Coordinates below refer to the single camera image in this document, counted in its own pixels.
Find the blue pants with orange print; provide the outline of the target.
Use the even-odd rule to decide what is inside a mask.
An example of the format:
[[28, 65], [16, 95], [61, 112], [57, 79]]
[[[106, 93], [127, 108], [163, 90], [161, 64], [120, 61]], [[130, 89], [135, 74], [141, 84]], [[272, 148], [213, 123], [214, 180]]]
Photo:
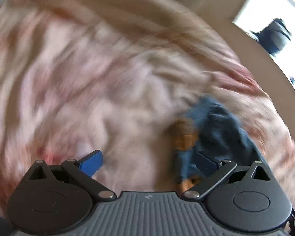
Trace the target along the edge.
[[175, 119], [171, 126], [171, 141], [179, 192], [208, 178], [195, 165], [198, 151], [218, 161], [231, 160], [240, 166], [265, 160], [237, 117], [210, 96], [199, 98]]

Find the pink floral bed cover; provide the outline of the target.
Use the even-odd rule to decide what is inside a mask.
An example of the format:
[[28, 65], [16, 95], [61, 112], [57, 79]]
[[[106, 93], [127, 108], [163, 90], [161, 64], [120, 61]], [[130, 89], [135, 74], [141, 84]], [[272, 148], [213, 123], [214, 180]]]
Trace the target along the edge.
[[201, 96], [235, 114], [295, 202], [295, 142], [226, 42], [173, 0], [0, 2], [0, 216], [37, 159], [95, 149], [119, 192], [176, 186], [168, 128]]

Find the small blue box on sill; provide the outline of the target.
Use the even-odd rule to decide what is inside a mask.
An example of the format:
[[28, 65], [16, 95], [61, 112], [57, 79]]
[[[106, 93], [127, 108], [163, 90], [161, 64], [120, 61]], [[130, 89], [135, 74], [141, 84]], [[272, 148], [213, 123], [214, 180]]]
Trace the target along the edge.
[[295, 83], [295, 79], [294, 79], [294, 78], [292, 78], [292, 77], [290, 78], [290, 81], [291, 81], [291, 83], [292, 83], [292, 84], [294, 84], [294, 83]]

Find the dark blue grey backpack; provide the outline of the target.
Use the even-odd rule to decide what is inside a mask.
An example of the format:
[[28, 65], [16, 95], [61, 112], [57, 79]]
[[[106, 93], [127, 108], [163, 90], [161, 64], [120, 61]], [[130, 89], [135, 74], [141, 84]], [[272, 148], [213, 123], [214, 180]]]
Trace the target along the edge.
[[280, 18], [273, 19], [262, 31], [251, 31], [251, 33], [267, 53], [274, 57], [283, 50], [292, 37], [291, 32]]

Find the white framed window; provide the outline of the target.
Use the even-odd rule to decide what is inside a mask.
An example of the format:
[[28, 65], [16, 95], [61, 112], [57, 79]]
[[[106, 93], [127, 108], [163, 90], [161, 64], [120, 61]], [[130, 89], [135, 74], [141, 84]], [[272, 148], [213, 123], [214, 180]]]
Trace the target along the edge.
[[260, 32], [274, 19], [282, 19], [291, 32], [274, 61], [295, 82], [295, 0], [246, 0], [233, 22], [246, 32]]

